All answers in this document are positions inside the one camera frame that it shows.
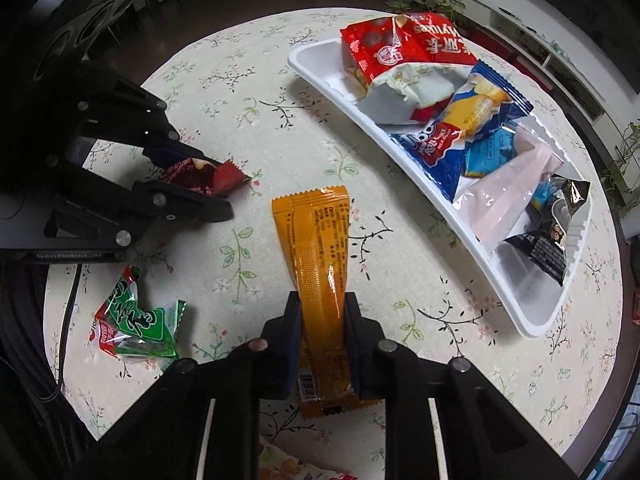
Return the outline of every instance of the dark floor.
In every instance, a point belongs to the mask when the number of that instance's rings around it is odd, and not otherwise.
[[[139,30],[115,28],[122,45],[103,33],[97,42],[98,59],[136,83],[144,82],[173,54],[200,38],[255,18],[311,7],[359,7],[385,10],[382,0],[167,0],[139,13]],[[634,280],[629,248],[619,237],[624,283],[623,326],[609,383],[582,431],[565,452],[564,459],[580,473],[605,436],[620,405],[640,344],[640,328],[630,322]]]
[[[141,84],[173,54],[208,34],[270,14],[313,7],[386,9],[382,0],[184,0],[183,4],[167,0],[159,9],[140,12],[140,33],[118,35],[122,46],[101,58]]]

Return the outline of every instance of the snack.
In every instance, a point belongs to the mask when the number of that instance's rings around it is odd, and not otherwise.
[[[378,124],[427,123],[476,63],[441,14],[377,18],[340,33],[357,65],[351,73],[367,90],[358,108]]]
[[[484,139],[475,140],[465,154],[465,176],[483,177],[513,158],[516,124],[508,122]]]
[[[509,162],[515,156],[513,137],[518,130],[529,131],[523,125],[509,121],[484,139],[475,140],[466,150],[465,176],[484,177]],[[551,180],[546,177],[533,193],[531,205],[541,211],[552,193]]]
[[[564,162],[551,146],[524,128],[517,129],[513,145],[517,156],[476,180],[453,204],[489,253],[511,233],[542,175]]]
[[[542,210],[537,229],[505,241],[525,253],[561,286],[566,272],[564,244],[571,218],[586,202],[590,184],[555,175],[556,190]]]
[[[158,180],[211,196],[224,196],[250,180],[228,160],[214,166],[208,160],[185,158],[163,171]]]
[[[467,83],[421,134],[392,136],[453,201],[468,143],[482,139],[533,106],[486,63],[478,61]]]
[[[302,416],[369,406],[351,387],[343,343],[350,201],[344,186],[273,200],[278,238],[300,294],[303,343],[298,363]]]
[[[140,270],[127,266],[107,300],[95,314],[89,336],[110,355],[177,358],[174,335],[186,303],[177,300],[145,311],[138,306]]]

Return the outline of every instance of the white tablecloth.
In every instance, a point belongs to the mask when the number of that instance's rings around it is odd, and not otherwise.
[[[235,218],[189,230],[158,222],[130,263],[146,275],[146,305],[188,302],[181,355],[224,357],[281,315],[293,288],[276,236],[271,199],[344,184],[351,198],[348,290],[389,338],[441,362],[469,357],[562,453],[600,395],[615,359],[622,310],[620,261],[609,208],[583,143],[558,105],[531,79],[514,85],[591,181],[593,220],[569,299],[546,336],[521,338],[471,256],[431,203],[358,127],[287,65],[302,43],[338,36],[379,16],[359,9],[287,12],[217,32],[185,47],[144,87],[165,99],[182,140],[217,160],[233,157],[250,186],[231,197]],[[490,65],[504,60],[477,46]],[[141,150],[98,142],[85,167],[124,185],[155,173]],[[65,389],[100,437],[161,374],[88,345],[94,313],[122,266],[84,266],[67,347]],[[49,271],[44,336],[57,362],[71,266]],[[296,403],[262,407],[267,440],[302,460],[383,477],[382,405],[311,422]]]

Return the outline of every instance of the clear plastic bag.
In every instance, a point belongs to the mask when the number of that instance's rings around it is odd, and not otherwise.
[[[488,252],[509,236],[541,179],[564,162],[521,125],[513,145],[516,157],[466,188],[453,203]]]

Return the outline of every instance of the orange wrapper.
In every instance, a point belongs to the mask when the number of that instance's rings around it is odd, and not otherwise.
[[[350,200],[344,186],[277,198],[278,238],[300,294],[304,341],[298,363],[303,418],[368,406],[351,387],[343,343]]]

